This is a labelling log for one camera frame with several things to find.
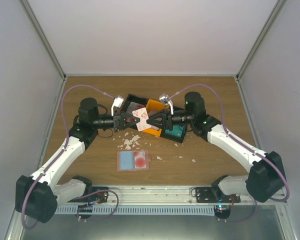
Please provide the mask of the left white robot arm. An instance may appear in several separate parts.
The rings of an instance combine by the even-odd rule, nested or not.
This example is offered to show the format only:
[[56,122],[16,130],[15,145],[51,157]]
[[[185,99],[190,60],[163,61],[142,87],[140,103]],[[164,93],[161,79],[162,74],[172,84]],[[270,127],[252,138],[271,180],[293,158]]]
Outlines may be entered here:
[[46,223],[55,214],[57,207],[80,200],[93,200],[92,181],[75,176],[69,182],[58,182],[72,163],[82,155],[99,134],[99,130],[125,130],[140,122],[140,119],[124,111],[99,113],[100,104],[91,97],[80,102],[78,114],[59,149],[50,159],[30,176],[22,175],[16,181],[15,207],[22,217]]

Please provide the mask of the pink card holder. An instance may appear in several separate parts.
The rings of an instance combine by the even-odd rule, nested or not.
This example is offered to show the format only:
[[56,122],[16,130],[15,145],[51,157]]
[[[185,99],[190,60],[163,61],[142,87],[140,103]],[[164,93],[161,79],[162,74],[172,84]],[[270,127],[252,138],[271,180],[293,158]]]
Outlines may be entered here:
[[[145,151],[146,159],[147,159],[147,168],[135,168],[134,163],[134,152]],[[141,171],[148,170],[149,163],[151,161],[151,156],[148,154],[147,150],[138,150],[138,151],[120,151],[117,153],[117,171],[118,172],[126,172],[126,171]]]

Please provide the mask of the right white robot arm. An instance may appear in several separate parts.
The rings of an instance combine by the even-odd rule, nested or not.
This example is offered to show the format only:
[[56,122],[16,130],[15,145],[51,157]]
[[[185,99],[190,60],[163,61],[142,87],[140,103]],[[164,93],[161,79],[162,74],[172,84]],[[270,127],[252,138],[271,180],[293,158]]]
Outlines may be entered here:
[[246,170],[247,175],[223,175],[215,180],[211,184],[213,200],[222,203],[229,195],[249,194],[264,203],[287,185],[281,156],[275,151],[260,150],[229,131],[220,120],[206,112],[205,101],[198,92],[185,94],[183,110],[174,110],[166,94],[160,100],[169,108],[150,116],[148,124],[162,130],[190,126],[196,136],[222,149]]

